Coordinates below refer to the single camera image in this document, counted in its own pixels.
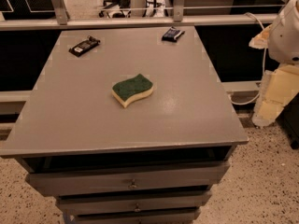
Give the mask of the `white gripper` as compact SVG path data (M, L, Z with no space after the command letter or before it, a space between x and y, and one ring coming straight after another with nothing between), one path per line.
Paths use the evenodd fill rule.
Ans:
M249 46L267 49L271 59L281 64L266 71L260 96L254 106L252 122L257 127L272 124L284 107L299 93L299 0L290 0L271 26L254 36Z

